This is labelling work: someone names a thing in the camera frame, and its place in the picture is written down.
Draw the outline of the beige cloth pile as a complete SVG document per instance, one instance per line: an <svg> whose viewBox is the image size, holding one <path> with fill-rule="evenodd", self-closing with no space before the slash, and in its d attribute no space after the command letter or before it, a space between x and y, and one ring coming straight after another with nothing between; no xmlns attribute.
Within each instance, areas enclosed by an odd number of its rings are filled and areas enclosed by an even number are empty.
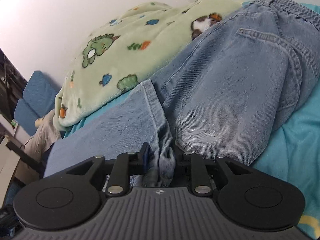
<svg viewBox="0 0 320 240"><path fill-rule="evenodd" d="M51 110L45 116L36 119L35 127L37 130L24 145L24 152L38 162L44 152L61 139L60 131L53 124L54 114L55 111Z"/></svg>

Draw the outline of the blue quilted cushion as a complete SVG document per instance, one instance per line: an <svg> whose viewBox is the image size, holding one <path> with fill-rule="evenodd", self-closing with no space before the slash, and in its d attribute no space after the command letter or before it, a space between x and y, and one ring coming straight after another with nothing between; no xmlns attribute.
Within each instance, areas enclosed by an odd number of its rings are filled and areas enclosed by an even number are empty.
<svg viewBox="0 0 320 240"><path fill-rule="evenodd" d="M14 111L15 120L29 136L36 133L35 121L54 109L59 90L43 72L33 72Z"/></svg>

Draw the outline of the green cartoon fleece blanket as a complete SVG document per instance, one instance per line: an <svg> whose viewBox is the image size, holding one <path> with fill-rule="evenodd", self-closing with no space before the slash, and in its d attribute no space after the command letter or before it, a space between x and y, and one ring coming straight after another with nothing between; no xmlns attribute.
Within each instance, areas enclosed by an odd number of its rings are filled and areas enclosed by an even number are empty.
<svg viewBox="0 0 320 240"><path fill-rule="evenodd" d="M183 7L148 2L92 31L55 98L55 127L66 131L133 89L240 7L235 0L196 0Z"/></svg>

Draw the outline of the dark window frame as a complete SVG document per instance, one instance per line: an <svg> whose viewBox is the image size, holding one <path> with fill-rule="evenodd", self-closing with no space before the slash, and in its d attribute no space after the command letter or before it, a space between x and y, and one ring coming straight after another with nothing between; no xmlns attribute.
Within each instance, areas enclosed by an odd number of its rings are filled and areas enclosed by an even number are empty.
<svg viewBox="0 0 320 240"><path fill-rule="evenodd" d="M17 102L22 98L27 81L2 50L0 51L0 77L1 115L8 123L11 123Z"/></svg>

